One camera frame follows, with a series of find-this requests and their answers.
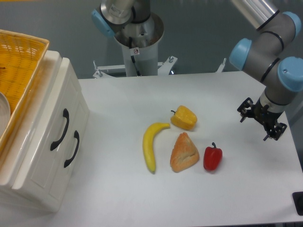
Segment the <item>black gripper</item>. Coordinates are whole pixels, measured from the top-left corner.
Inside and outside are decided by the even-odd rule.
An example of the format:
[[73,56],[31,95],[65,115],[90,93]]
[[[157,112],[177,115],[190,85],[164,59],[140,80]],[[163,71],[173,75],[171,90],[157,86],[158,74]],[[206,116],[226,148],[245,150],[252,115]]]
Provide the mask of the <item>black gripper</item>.
[[237,111],[241,116],[240,122],[243,122],[246,118],[254,118],[263,125],[267,133],[263,139],[264,141],[267,139],[278,140],[287,129],[286,124],[277,122],[282,113],[271,112],[268,104],[264,106],[261,104],[254,105],[250,97],[242,102]]

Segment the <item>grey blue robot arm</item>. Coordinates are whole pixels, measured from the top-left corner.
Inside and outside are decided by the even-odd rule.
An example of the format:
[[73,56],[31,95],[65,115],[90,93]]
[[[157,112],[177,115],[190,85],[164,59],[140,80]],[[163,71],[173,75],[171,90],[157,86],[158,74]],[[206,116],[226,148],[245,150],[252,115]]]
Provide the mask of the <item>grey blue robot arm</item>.
[[[253,118],[278,140],[287,126],[278,118],[303,89],[301,58],[280,59],[279,54],[301,31],[301,20],[292,12],[281,12],[266,0],[235,0],[233,5],[259,32],[258,39],[240,40],[229,61],[265,85],[254,103],[247,98],[239,107],[242,119]],[[158,67],[158,43],[164,33],[162,20],[150,10],[148,0],[103,0],[91,13],[96,28],[122,47],[127,76],[154,76]]]

